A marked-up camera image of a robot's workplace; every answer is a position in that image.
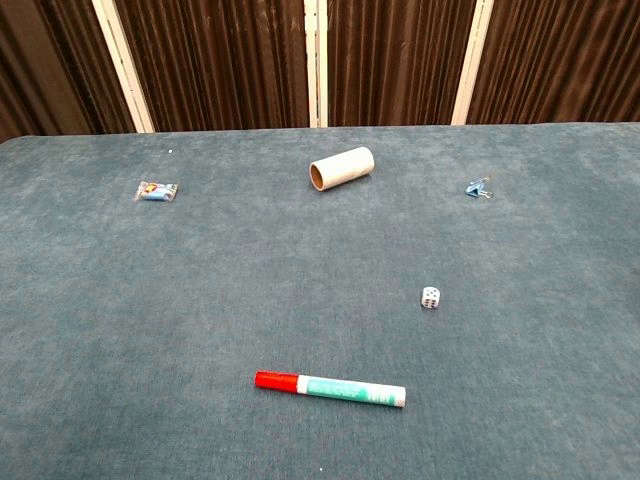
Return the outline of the white cardboard tube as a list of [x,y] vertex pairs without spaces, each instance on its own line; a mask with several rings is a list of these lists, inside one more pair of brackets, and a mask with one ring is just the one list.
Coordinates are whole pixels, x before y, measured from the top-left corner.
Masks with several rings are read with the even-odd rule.
[[309,165],[309,176],[317,191],[325,191],[373,172],[372,152],[364,146],[351,149]]

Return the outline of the blue velvet tablecloth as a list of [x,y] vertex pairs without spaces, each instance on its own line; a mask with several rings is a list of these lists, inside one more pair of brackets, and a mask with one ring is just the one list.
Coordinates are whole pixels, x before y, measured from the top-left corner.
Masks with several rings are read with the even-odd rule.
[[69,479],[640,480],[640,124],[0,144],[0,480]]

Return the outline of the red capped whiteboard marker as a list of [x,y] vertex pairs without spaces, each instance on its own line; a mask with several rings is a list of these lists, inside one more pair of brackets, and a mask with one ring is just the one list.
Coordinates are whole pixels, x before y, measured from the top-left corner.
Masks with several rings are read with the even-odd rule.
[[254,384],[259,388],[298,395],[384,405],[394,408],[404,408],[406,405],[406,389],[393,385],[264,370],[255,373]]

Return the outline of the blue binder clip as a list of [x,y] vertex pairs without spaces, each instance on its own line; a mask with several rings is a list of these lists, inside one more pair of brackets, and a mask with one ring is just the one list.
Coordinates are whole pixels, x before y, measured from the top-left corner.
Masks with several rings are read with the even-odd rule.
[[492,176],[484,176],[482,178],[470,181],[465,189],[465,194],[473,198],[492,199],[494,193],[485,189],[488,182],[492,180]]

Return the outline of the wrapped candy packet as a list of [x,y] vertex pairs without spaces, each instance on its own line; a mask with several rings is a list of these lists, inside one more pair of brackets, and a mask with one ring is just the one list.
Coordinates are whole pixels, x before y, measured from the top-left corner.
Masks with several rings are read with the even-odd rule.
[[172,202],[178,190],[178,183],[141,181],[136,189],[134,200]]

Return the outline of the brown curtain screen panel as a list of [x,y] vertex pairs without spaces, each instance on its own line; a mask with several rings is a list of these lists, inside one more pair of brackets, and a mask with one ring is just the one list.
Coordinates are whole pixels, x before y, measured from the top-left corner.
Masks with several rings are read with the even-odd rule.
[[330,125],[448,125],[476,0],[328,0]]
[[115,0],[157,131],[309,124],[304,0]]
[[91,0],[0,0],[0,143],[134,131]]
[[466,121],[640,122],[640,0],[494,0]]

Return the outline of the white screen frame post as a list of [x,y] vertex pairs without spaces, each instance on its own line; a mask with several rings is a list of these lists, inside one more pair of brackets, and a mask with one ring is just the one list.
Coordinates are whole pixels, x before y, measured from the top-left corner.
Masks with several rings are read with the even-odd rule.
[[155,128],[115,0],[91,0],[137,133]]
[[451,118],[451,124],[453,126],[465,125],[467,122],[485,40],[492,17],[493,6],[494,0],[476,0],[475,2],[473,19]]
[[329,125],[328,0],[303,0],[309,126]]

